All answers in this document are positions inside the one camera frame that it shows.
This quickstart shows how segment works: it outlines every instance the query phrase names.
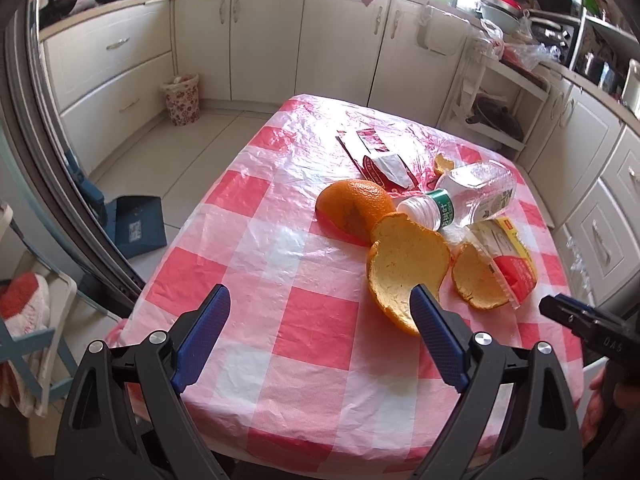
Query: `table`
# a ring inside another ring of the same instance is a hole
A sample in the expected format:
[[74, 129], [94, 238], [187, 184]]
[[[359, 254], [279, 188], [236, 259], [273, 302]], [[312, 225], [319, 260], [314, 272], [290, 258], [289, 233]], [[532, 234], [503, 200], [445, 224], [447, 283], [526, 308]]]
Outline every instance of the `table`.
[[[306, 95], [286, 102], [214, 183], [111, 340], [136, 344], [153, 330], [168, 330], [223, 283], [230, 317], [200, 379], [182, 396], [207, 445], [316, 478], [408, 478], [458, 396], [421, 339], [397, 329], [372, 302], [367, 248], [328, 236], [316, 221], [318, 194], [336, 180], [359, 177], [335, 138], [348, 128], [374, 128], [389, 149], [412, 161], [424, 186], [437, 153], [458, 164], [492, 158], [514, 171], [518, 186], [508, 216], [536, 264], [535, 291], [517, 310], [478, 312], [448, 276], [440, 299], [472, 330], [486, 330], [501, 344], [551, 343], [577, 402], [580, 343], [537, 310], [543, 296], [569, 290], [551, 235], [513, 165], [433, 128]], [[498, 398], [480, 452], [498, 435], [506, 399], [506, 392]], [[139, 401], [133, 404], [144, 413]]]

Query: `dustpan label sticker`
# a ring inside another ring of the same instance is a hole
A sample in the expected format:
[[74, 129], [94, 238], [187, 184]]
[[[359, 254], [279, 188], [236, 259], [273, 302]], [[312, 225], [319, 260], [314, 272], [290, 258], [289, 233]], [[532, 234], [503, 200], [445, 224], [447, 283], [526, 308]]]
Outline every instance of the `dustpan label sticker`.
[[137, 242], [142, 238], [142, 221], [138, 220], [129, 224], [129, 243]]

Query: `human hand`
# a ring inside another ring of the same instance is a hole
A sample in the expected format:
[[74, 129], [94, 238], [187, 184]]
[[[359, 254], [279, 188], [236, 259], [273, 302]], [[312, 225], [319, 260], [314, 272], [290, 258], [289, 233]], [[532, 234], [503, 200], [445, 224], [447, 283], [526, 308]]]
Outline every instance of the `human hand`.
[[[583, 447], [595, 438], [598, 432], [598, 426], [604, 416], [604, 399], [602, 397], [604, 374], [605, 368], [603, 368], [589, 384], [589, 389], [592, 390], [593, 393], [591, 394], [582, 427], [580, 428]], [[621, 410], [640, 408], [640, 386], [616, 384], [613, 391], [613, 402]]]

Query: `bottle label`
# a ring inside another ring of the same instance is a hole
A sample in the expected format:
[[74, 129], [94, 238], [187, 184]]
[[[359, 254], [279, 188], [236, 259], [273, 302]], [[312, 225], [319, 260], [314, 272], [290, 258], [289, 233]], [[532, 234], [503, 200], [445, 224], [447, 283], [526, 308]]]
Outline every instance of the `bottle label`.
[[502, 211], [509, 205], [512, 196], [513, 189], [510, 189], [508, 191], [500, 193], [497, 196], [492, 196], [491, 198], [482, 200], [476, 208], [472, 223], [481, 222], [483, 220], [493, 218], [493, 216], [497, 215], [500, 211]]
[[429, 196], [433, 198], [440, 210], [440, 229], [453, 223], [453, 202], [445, 189], [431, 191]]

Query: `dish cloth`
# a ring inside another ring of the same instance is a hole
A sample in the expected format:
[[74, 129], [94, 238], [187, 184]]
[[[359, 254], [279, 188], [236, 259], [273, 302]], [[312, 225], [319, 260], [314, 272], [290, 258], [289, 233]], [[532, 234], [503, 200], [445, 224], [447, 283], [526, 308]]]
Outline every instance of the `dish cloth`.
[[[15, 278], [4, 291], [0, 289], [0, 317], [13, 338], [49, 325], [49, 285], [41, 275], [27, 272]], [[42, 350], [23, 356], [36, 379], [39, 379]], [[24, 416], [31, 416], [35, 397], [12, 362], [0, 365], [0, 404], [7, 407], [13, 399]]]

